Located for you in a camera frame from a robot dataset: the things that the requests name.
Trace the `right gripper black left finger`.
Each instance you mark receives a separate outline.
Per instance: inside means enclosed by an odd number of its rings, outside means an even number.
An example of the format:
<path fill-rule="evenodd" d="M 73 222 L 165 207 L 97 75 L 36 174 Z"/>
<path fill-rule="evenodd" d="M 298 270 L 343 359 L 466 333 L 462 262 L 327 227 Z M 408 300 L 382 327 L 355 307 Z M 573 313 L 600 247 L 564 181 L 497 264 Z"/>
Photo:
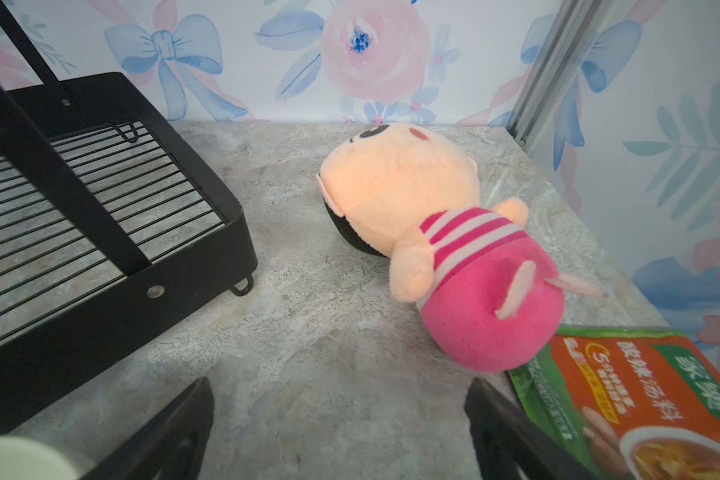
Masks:
<path fill-rule="evenodd" d="M 196 379 L 83 477 L 198 478 L 214 423 L 214 408 L 209 379 Z"/>

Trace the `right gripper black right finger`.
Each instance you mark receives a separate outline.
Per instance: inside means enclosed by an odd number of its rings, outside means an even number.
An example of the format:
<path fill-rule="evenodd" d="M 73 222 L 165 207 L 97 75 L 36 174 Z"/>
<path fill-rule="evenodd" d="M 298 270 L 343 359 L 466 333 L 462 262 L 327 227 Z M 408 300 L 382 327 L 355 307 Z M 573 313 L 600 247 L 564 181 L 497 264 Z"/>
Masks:
<path fill-rule="evenodd" d="M 484 479 L 592 479 L 594 475 L 556 444 L 488 381 L 474 378 L 464 411 Z"/>

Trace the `cream speckled bowl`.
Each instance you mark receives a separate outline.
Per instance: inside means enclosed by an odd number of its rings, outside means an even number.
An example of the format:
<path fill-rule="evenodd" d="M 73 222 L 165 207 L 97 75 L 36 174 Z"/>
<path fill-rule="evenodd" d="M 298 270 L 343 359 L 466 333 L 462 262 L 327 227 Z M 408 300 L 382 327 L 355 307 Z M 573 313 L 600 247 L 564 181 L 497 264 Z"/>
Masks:
<path fill-rule="evenodd" d="M 78 465 L 51 446 L 0 436 L 0 479 L 79 479 L 82 475 Z"/>

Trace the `black wire dish rack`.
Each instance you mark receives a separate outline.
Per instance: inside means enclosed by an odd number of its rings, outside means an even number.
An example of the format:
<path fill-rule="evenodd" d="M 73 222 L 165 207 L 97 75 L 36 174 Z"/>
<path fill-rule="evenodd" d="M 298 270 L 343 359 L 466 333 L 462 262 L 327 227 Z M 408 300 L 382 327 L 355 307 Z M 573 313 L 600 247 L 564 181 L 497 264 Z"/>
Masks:
<path fill-rule="evenodd" d="M 0 1 L 0 31 L 38 80 L 0 80 L 0 435 L 253 288 L 242 206 L 173 126 L 190 100 L 247 116 L 210 85 L 218 32 L 172 1 L 154 20 L 105 31 L 116 71 L 63 80 L 39 26 Z"/>

